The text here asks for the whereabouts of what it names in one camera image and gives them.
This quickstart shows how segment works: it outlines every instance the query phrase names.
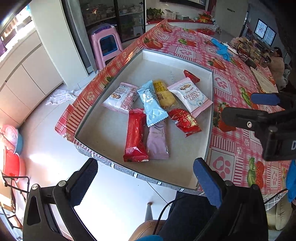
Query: yellow snack package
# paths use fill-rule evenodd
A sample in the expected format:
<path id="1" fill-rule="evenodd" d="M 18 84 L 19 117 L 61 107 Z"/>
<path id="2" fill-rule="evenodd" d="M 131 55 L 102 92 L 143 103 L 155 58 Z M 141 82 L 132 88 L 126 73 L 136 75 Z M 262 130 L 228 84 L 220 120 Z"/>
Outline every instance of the yellow snack package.
<path id="1" fill-rule="evenodd" d="M 153 86 L 156 92 L 157 99 L 162 108 L 166 109 L 174 104 L 178 104 L 173 94 L 168 91 L 162 80 L 154 80 Z"/>

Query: chair leg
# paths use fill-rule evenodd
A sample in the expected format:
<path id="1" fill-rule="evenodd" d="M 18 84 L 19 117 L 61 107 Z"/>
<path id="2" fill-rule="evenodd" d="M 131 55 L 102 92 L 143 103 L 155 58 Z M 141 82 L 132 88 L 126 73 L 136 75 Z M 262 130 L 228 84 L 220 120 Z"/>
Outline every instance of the chair leg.
<path id="1" fill-rule="evenodd" d="M 145 222 L 148 220 L 153 220 L 151 205 L 152 205 L 152 202 L 147 203 Z"/>

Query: dark hair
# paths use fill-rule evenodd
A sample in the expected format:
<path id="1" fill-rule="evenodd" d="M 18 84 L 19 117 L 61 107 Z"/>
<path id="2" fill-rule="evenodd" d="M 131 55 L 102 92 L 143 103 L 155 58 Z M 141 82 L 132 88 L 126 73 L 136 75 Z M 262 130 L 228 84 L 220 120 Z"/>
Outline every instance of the dark hair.
<path id="1" fill-rule="evenodd" d="M 279 57 L 283 57 L 283 53 L 281 52 L 281 49 L 279 47 L 274 47 L 275 51 L 277 52 L 277 54 L 279 55 Z"/>

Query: brown leather seat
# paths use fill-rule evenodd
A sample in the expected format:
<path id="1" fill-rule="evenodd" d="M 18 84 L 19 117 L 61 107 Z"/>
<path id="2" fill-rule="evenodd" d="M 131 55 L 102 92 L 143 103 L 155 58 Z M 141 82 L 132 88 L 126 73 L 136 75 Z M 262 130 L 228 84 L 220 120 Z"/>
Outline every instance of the brown leather seat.
<path id="1" fill-rule="evenodd" d="M 144 223 L 142 223 L 132 234 L 130 239 L 128 241 L 135 241 L 139 238 L 152 235 L 155 225 L 157 223 L 157 220 L 149 220 Z M 165 224 L 165 220 L 160 220 L 158 227 L 156 229 L 156 234 L 160 231 L 162 226 Z"/>

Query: purple snack wrapper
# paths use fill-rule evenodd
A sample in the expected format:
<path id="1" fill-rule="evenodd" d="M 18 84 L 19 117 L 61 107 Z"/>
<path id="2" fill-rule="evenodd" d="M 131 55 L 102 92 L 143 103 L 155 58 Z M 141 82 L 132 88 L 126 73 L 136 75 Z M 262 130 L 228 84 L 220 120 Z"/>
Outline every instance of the purple snack wrapper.
<path id="1" fill-rule="evenodd" d="M 148 156 L 151 159 L 168 159 L 168 145 L 165 140 L 165 120 L 149 127 L 147 138 Z"/>

